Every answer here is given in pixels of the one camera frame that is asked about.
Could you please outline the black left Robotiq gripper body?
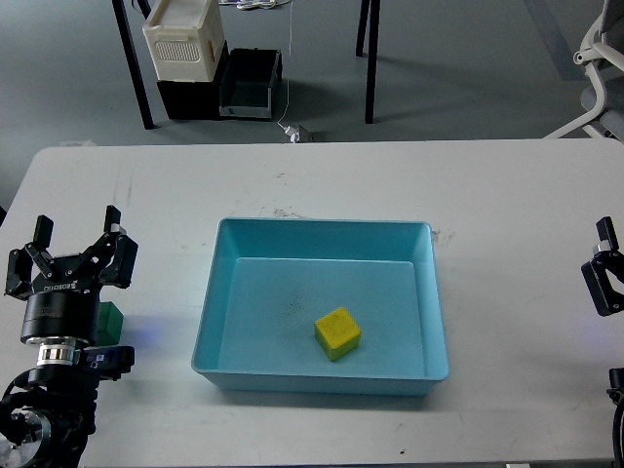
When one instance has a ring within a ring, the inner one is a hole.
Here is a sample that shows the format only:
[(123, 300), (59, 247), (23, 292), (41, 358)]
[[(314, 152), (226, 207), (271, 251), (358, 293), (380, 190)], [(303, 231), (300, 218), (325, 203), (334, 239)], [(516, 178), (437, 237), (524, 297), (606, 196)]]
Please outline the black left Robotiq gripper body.
[(40, 273), (30, 282), (20, 336), (23, 343), (53, 337), (96, 343), (101, 264), (90, 260), (77, 266), (77, 259), (76, 255), (35, 257)]

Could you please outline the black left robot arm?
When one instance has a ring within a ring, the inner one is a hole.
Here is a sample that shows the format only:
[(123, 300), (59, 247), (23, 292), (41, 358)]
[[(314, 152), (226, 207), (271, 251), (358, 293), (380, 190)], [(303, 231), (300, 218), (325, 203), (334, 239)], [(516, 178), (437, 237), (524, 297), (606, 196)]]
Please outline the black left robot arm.
[(6, 295), (22, 300), (20, 333), (38, 349), (34, 368), (1, 397), (4, 467), (76, 467), (96, 431), (98, 387), (131, 371), (135, 349), (120, 342), (124, 316), (100, 292), (130, 286), (137, 243), (109, 206), (101, 236), (80, 253), (53, 256), (54, 223), (41, 214), (33, 238), (10, 251)]

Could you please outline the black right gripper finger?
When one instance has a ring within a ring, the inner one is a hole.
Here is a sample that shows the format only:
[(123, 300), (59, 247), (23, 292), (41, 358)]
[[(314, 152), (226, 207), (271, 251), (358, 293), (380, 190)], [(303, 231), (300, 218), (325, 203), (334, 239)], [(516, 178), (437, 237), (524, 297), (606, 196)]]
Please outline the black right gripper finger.
[(592, 258), (581, 266), (581, 273), (590, 296), (600, 316), (610, 316), (623, 311), (623, 293), (614, 289), (610, 272), (623, 283), (623, 253), (610, 216), (596, 223), (599, 243), (593, 248)]

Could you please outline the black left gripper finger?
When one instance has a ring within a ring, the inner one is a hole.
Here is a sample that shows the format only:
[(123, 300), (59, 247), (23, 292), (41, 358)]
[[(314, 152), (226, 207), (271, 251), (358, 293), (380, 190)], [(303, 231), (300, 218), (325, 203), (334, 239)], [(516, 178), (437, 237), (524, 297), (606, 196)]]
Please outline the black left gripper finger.
[(72, 262), (72, 279), (79, 289), (130, 286), (137, 258), (138, 244), (121, 226), (121, 211), (108, 205), (103, 233)]
[(26, 300), (34, 292), (33, 266), (37, 266), (45, 280), (55, 278), (52, 257), (48, 252), (54, 222), (44, 214), (37, 217), (33, 238), (21, 249), (9, 253), (5, 295)]

